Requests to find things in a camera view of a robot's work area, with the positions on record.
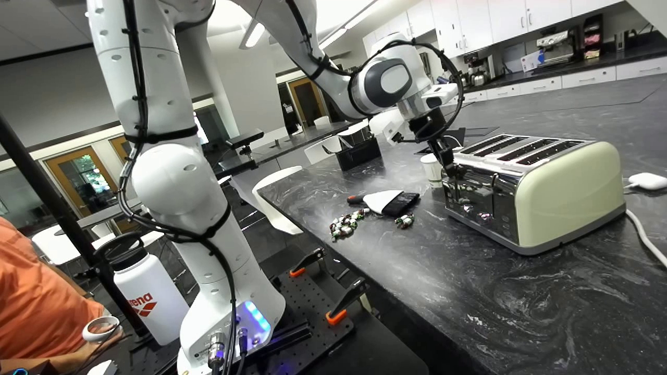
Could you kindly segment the cream and chrome toaster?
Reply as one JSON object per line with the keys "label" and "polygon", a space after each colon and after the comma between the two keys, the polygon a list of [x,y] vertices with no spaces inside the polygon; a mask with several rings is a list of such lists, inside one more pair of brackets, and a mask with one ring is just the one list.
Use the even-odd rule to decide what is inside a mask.
{"label": "cream and chrome toaster", "polygon": [[608,142],[500,134],[453,152],[441,175],[449,216],[523,256],[626,211],[620,154]]}

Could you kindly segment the white paper cup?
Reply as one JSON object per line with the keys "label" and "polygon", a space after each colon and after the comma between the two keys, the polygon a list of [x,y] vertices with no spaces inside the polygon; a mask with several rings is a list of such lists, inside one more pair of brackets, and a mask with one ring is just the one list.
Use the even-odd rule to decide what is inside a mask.
{"label": "white paper cup", "polygon": [[442,188],[442,166],[433,153],[420,158],[427,181],[432,188]]}

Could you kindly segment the coffee maker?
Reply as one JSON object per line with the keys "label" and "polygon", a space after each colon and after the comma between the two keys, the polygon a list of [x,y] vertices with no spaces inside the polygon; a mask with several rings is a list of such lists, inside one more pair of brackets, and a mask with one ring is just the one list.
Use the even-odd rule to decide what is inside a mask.
{"label": "coffee maker", "polygon": [[472,87],[481,87],[490,83],[495,77],[493,55],[488,52],[474,51],[463,55],[468,66],[467,76]]}

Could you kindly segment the black box holder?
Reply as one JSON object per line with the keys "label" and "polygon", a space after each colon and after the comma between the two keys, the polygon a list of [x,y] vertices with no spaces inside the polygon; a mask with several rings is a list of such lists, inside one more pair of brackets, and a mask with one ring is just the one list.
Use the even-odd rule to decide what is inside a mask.
{"label": "black box holder", "polygon": [[348,171],[376,158],[381,158],[381,151],[376,136],[369,124],[357,123],[338,134],[341,150],[336,152],[336,159],[341,171]]}

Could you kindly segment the dark long table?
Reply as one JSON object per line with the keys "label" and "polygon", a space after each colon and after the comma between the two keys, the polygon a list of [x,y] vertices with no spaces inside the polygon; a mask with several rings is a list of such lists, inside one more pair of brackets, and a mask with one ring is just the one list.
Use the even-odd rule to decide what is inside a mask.
{"label": "dark long table", "polygon": [[270,160],[347,130],[347,128],[356,123],[360,123],[360,120],[333,122],[330,125],[324,126],[321,130],[316,127],[308,127],[300,134],[282,137],[277,140],[277,143],[270,142],[257,149],[252,149],[252,152],[247,156],[238,156],[233,153],[232,156],[219,160],[219,162],[212,166],[212,169],[218,179],[257,169],[260,165],[266,164]]}

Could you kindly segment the espresso machine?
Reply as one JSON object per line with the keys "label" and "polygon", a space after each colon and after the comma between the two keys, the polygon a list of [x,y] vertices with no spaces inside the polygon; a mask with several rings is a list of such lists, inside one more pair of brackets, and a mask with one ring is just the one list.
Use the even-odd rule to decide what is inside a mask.
{"label": "espresso machine", "polygon": [[536,41],[536,47],[540,50],[539,67],[567,64],[582,59],[575,28],[543,36]]}

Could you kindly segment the row of white drawers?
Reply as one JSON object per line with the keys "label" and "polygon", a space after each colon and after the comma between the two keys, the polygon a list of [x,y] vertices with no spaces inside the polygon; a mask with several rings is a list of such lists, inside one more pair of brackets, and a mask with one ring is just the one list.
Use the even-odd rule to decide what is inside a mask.
{"label": "row of white drawers", "polygon": [[471,104],[519,95],[552,92],[568,88],[607,83],[622,79],[643,78],[667,73],[667,55],[614,66],[588,67],[577,72],[553,72],[539,74],[536,78],[509,78],[481,88],[469,88],[464,93],[464,103]]}

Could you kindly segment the black and orange clamp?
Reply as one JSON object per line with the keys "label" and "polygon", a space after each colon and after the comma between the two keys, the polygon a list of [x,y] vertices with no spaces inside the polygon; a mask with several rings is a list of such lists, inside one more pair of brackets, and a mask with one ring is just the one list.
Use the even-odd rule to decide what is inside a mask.
{"label": "black and orange clamp", "polygon": [[369,285],[365,278],[359,277],[343,292],[343,295],[333,305],[332,309],[325,315],[326,321],[330,326],[338,325],[343,319],[347,317],[347,308],[354,301],[360,301],[365,292],[369,289]]}
{"label": "black and orange clamp", "polygon": [[323,248],[317,248],[309,254],[305,255],[298,263],[291,268],[289,275],[291,278],[297,278],[306,273],[307,267],[311,265],[318,265],[320,271],[328,273],[326,264],[326,251]]}

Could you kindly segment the black shelf with packets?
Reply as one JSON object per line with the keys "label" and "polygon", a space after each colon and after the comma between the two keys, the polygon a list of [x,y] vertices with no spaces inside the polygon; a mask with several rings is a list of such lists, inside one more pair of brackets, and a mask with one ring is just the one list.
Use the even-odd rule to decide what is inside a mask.
{"label": "black shelf with packets", "polygon": [[603,16],[591,15],[582,26],[582,57],[584,60],[596,59],[602,54]]}

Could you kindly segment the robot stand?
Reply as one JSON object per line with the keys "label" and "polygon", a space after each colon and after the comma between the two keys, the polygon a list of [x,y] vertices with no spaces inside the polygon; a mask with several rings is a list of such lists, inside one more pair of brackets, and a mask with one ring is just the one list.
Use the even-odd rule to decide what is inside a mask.
{"label": "robot stand", "polygon": [[288,247],[261,263],[279,278],[287,309],[274,345],[249,354],[243,375],[429,375],[424,361],[360,303],[329,325],[326,312],[345,290],[316,265],[290,277],[288,269],[301,257]]}

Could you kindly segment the white power adapter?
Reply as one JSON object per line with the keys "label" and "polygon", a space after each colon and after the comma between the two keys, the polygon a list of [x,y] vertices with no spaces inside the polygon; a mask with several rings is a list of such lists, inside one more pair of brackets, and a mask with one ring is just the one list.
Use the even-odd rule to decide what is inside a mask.
{"label": "white power adapter", "polygon": [[637,187],[648,191],[657,191],[667,188],[667,177],[648,172],[634,174],[627,179],[627,182],[626,189]]}

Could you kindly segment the white water bottle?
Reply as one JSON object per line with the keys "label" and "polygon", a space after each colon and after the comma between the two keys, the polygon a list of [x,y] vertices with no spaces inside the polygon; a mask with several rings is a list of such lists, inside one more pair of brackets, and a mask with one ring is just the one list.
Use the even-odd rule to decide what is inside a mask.
{"label": "white water bottle", "polygon": [[157,346],[176,341],[190,306],[159,258],[146,249],[142,236],[125,233],[98,252],[114,273],[114,283],[132,316],[143,324],[150,339]]}

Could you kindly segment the wooden double door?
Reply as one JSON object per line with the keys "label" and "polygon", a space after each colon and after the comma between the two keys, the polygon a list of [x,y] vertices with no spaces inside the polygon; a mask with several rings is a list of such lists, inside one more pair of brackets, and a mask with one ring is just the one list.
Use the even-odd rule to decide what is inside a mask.
{"label": "wooden double door", "polygon": [[111,137],[43,160],[45,168],[79,218],[117,203],[118,178],[130,145]]}

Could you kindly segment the hand controller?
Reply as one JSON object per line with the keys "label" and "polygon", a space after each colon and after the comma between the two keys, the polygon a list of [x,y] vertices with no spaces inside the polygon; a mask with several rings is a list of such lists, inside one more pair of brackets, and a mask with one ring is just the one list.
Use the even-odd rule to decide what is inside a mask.
{"label": "hand controller", "polygon": [[123,328],[119,318],[111,315],[104,315],[91,320],[81,332],[82,339],[93,344],[102,344],[122,334]]}

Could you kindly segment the round white table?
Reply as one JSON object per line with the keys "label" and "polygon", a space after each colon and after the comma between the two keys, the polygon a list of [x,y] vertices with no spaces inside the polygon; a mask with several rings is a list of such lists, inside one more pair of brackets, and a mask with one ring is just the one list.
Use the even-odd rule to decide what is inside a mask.
{"label": "round white table", "polygon": [[[116,235],[109,230],[106,230],[106,232],[108,233],[105,236],[100,237],[91,243],[94,249],[98,249],[103,244],[116,237]],[[60,230],[60,226],[58,225],[36,233],[31,240],[36,245],[36,250],[40,250],[41,254],[43,254],[51,264],[60,266],[74,259],[81,258],[80,252],[74,247],[69,237]],[[144,245],[152,245],[153,243],[159,244],[160,240],[164,240],[164,234],[153,232],[147,233],[141,237],[141,240]]]}

